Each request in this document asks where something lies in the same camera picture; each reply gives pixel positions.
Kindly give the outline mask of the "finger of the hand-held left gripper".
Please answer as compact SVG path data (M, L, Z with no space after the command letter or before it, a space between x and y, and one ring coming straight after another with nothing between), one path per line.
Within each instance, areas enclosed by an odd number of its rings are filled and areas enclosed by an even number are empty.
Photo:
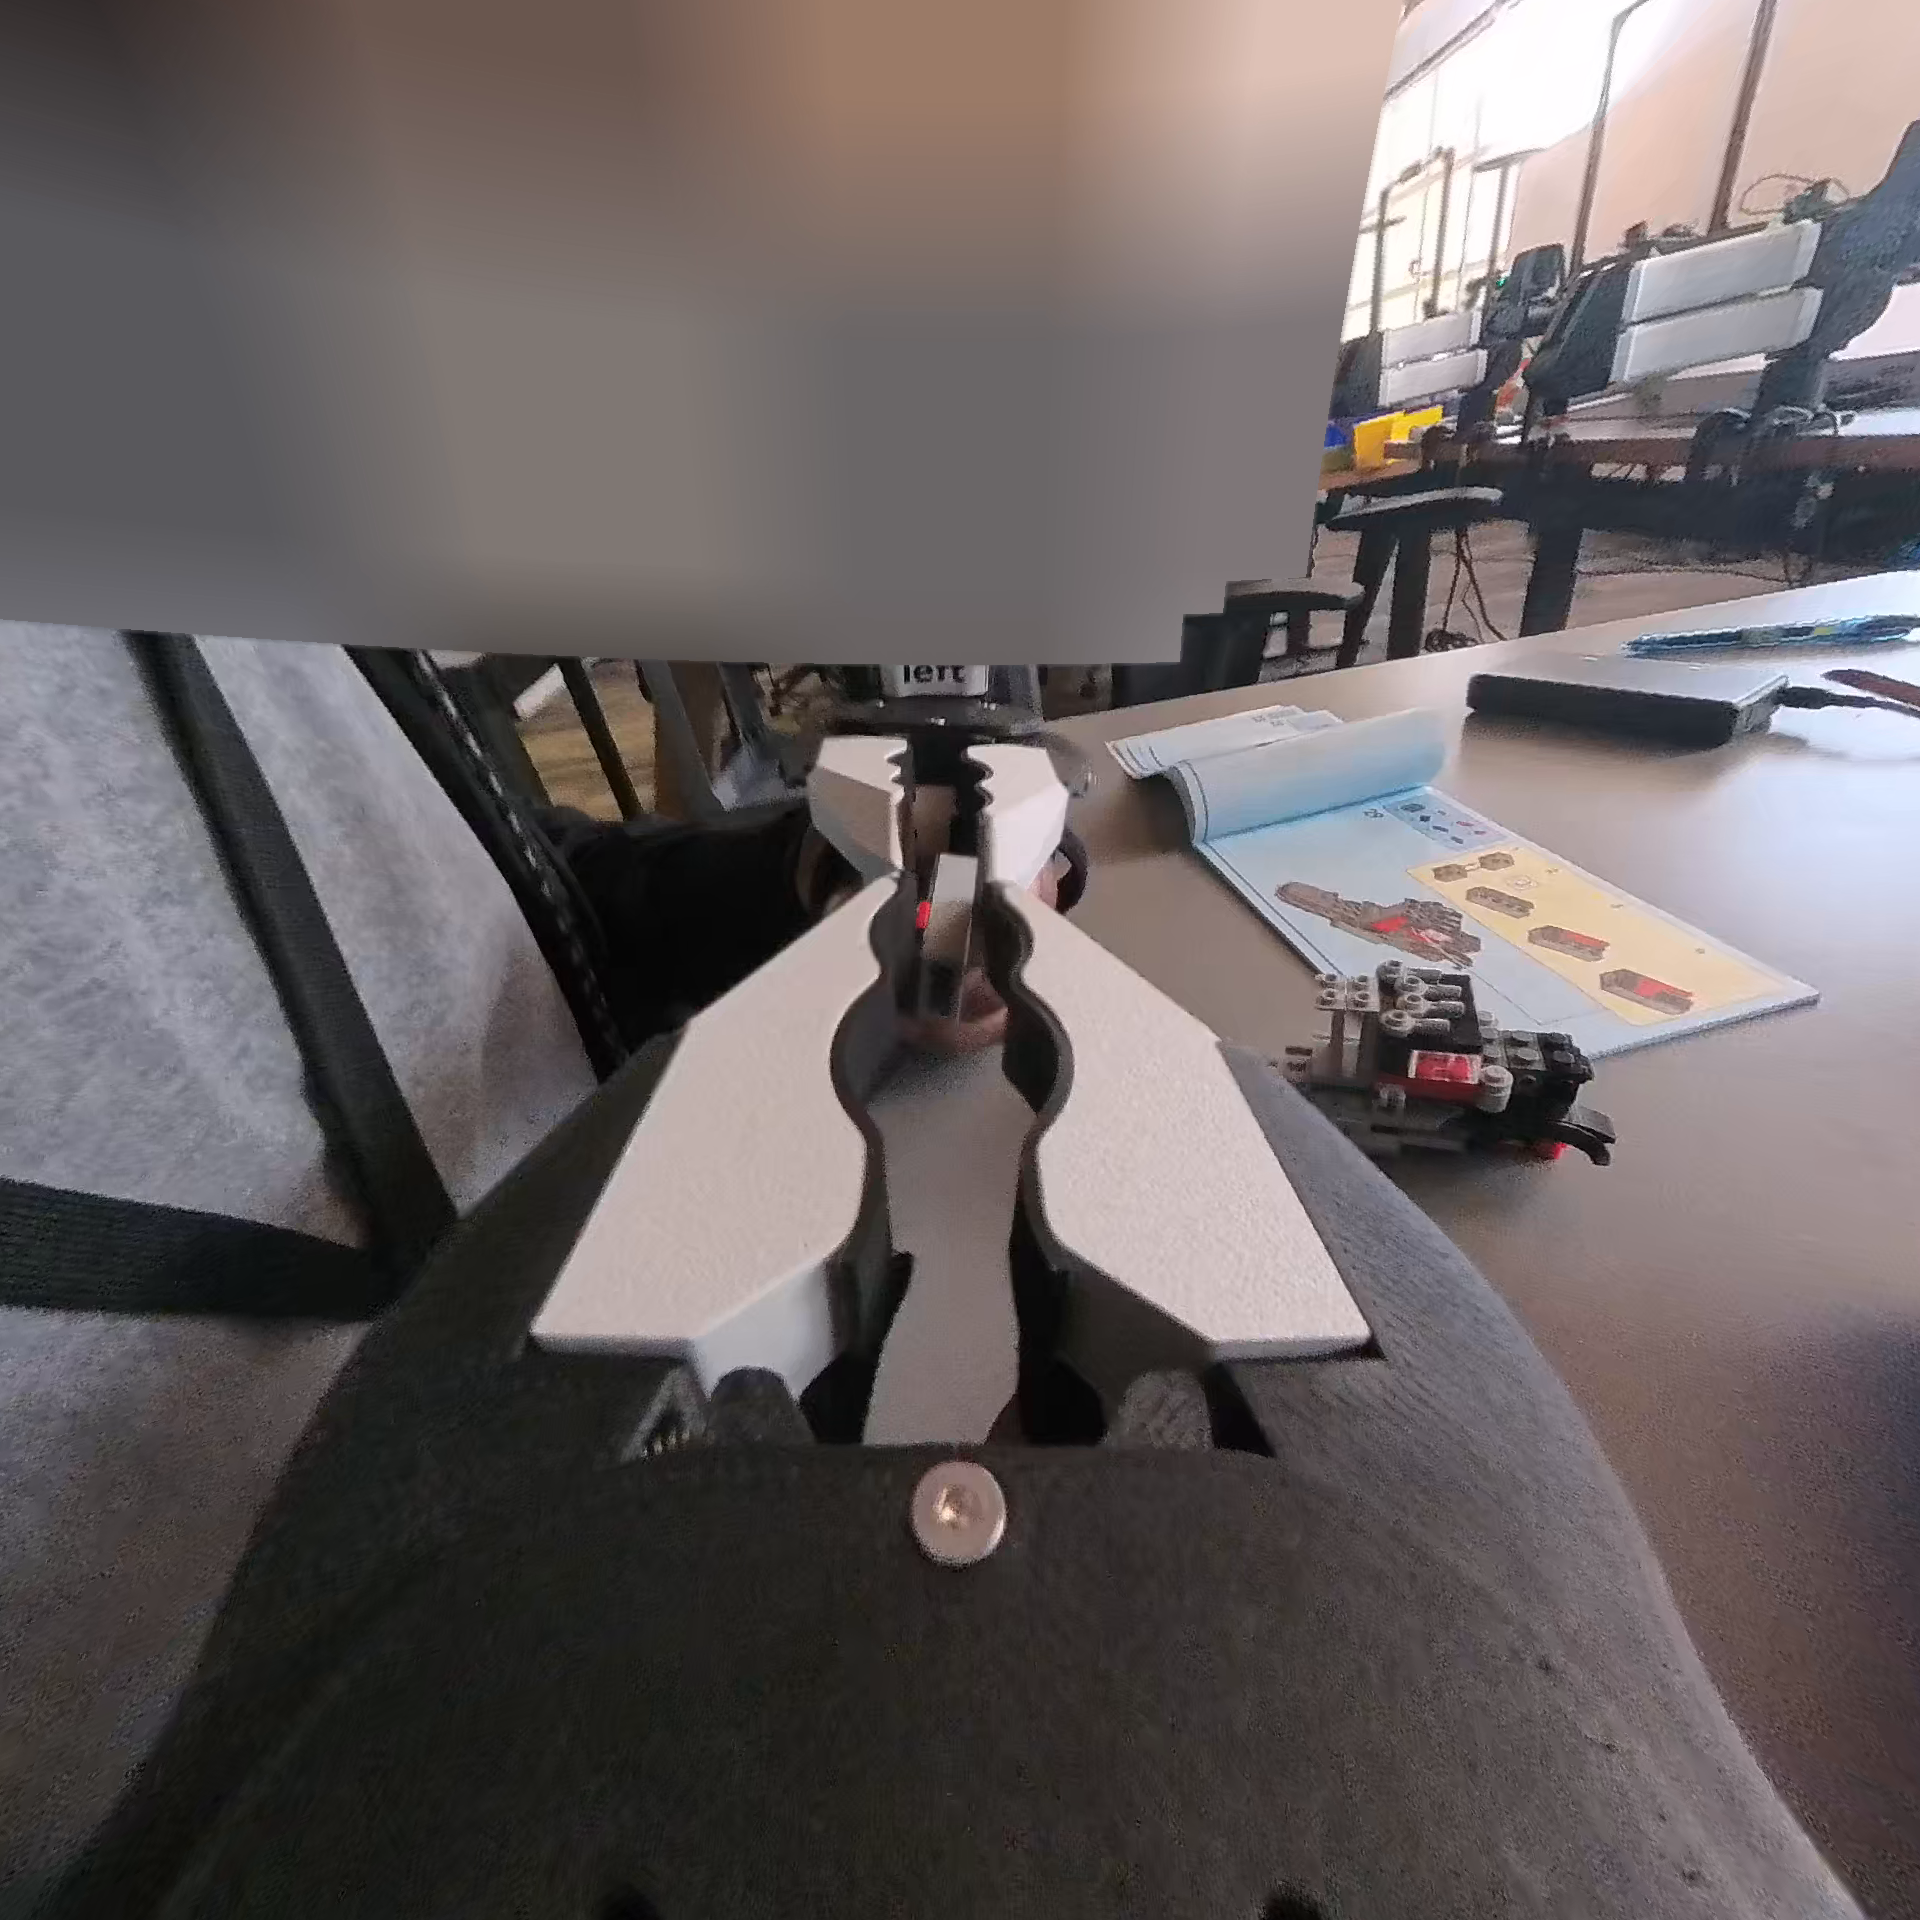
M977 775L979 879L1032 888L1051 867L1068 827L1068 784L1047 747L969 747Z
M915 872L909 736L826 736L808 772L808 812L858 879Z

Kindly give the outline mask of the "row of background work tables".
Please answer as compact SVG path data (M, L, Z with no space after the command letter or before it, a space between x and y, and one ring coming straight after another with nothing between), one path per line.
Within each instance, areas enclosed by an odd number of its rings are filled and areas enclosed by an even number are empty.
M1610 387L1622 280L1663 252L1690 252L1776 221L1824 225L1809 341L1776 357ZM1326 474L1317 523L1354 541L1361 605L1340 665L1354 665L1388 600L1386 649L1418 655L1439 545L1475 587L1468 537L1516 523L1530 540L1518 634L1571 624L1591 533L1725 554L1760 553L1809 574L1842 553L1916 541L1916 347L1856 357L1897 297L1916 293L1916 123L1861 196L1802 182L1762 221L1696 234L1635 232L1574 269L1541 244L1481 284L1472 308L1343 342L1328 424L1344 467ZM1359 419L1447 405L1413 459L1353 467Z

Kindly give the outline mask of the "dark grey office chair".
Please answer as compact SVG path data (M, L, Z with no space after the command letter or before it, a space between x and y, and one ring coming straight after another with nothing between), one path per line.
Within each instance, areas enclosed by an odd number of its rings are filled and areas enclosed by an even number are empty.
M1300 670L1314 617L1344 617L1359 605L1354 580L1229 580L1220 611L1181 617L1178 696L1258 685L1273 629L1282 634L1282 660Z

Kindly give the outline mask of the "white storage boxes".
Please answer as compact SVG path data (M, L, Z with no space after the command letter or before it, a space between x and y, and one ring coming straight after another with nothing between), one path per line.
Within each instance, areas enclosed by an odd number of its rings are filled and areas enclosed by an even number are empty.
M1802 347L1823 308L1812 284L1823 232L1820 218L1776 221L1633 265L1610 387Z

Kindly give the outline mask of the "brick instruction booklet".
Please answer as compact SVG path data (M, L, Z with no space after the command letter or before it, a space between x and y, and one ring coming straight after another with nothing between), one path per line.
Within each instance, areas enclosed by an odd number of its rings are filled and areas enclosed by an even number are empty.
M1463 974L1502 1028L1568 1031L1598 1059L1820 1003L1442 795L1447 747L1431 708L1267 707L1108 753L1176 795L1202 863L1317 974Z

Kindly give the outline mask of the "blue pen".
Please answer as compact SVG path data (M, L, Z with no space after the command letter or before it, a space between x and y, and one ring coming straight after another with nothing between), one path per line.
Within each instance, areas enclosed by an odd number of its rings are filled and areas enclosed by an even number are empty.
M1916 614L1849 614L1816 622L1771 622L1743 626L1712 626L1686 634L1644 634L1621 646L1630 660L1703 660L1703 655L1762 655L1806 649L1874 649L1916 644Z

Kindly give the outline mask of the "small black red brick assembly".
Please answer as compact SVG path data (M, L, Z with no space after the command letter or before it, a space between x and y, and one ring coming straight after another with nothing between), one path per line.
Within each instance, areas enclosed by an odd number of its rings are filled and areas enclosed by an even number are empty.
M977 896L977 857L942 853L923 879L923 896L912 923L912 951L897 979L897 1009L912 1021L951 1028L963 1018L977 948Z

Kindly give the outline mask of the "person's grey sweater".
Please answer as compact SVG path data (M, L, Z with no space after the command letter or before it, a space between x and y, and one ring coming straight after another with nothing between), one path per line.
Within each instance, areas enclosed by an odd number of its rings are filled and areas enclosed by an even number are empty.
M358 665L205 640L433 1155L470 1213L598 1085L483 843ZM3 624L3 1177L356 1249L297 1042L113 634ZM3 1914L189 1677L353 1327L3 1312Z

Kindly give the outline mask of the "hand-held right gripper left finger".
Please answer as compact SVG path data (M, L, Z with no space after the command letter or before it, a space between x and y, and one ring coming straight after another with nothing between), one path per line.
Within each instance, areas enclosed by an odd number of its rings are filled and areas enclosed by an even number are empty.
M829 1273L869 1143L834 1047L881 985L875 921L897 888L869 881L679 1031L534 1308L538 1348L693 1370L822 1370L851 1348Z

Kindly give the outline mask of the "person's left hand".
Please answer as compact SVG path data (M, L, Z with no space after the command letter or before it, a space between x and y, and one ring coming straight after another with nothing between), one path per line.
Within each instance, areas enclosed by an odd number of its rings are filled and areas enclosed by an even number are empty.
M803 905L808 921L822 921L834 914L847 898L858 890L858 876L847 863L834 843L799 818L803 838L793 868L797 896ZM1057 914L1072 914L1087 888L1091 860L1085 843L1073 828L1063 828L1057 849L1047 857L1047 867L1032 879L1030 896L1035 896L1045 908ZM1006 1031L1006 999L997 992L988 974L974 967L959 990L953 990L953 1007L934 1018L923 1018L915 1009L901 1009L901 1042L915 1053L931 1054L968 1054L983 1053L1002 1042Z

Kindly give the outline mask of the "grey black toy brick truck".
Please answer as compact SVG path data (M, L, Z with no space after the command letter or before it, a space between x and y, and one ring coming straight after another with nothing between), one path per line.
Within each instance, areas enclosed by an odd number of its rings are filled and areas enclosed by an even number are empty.
M1586 1053L1568 1031L1506 1028L1475 1007L1468 974L1393 957L1374 974L1320 974L1317 1016L1314 1040L1290 1045L1278 1069L1371 1160L1403 1150L1612 1160L1612 1121L1583 1104Z

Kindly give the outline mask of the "black silver power bank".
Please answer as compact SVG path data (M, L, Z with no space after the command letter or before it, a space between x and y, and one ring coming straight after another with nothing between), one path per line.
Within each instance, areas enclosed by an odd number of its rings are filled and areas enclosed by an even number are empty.
M1750 660L1538 652L1472 674L1467 708L1491 721L1703 750L1768 730L1786 688L1783 670Z

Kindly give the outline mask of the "grey desk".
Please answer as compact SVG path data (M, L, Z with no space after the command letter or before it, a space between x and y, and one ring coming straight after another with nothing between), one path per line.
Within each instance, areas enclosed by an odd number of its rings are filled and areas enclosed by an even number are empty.
M1105 757L1267 703L1431 708L1460 803L1820 990L1603 1062L1607 1170L1388 1173L1568 1382L1719 1690L1870 1917L1916 1917L1916 717L1793 708L1654 753L1467 717L1467 684L1644 629L1915 606L1897 572L1063 729Z

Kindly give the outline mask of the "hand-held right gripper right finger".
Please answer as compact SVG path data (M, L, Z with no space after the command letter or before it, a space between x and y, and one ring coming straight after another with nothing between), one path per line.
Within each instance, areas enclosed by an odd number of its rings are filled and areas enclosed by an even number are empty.
M1024 1366L1354 1354L1371 1329L1220 1040L1010 886L988 890L1022 1143L1010 1273Z

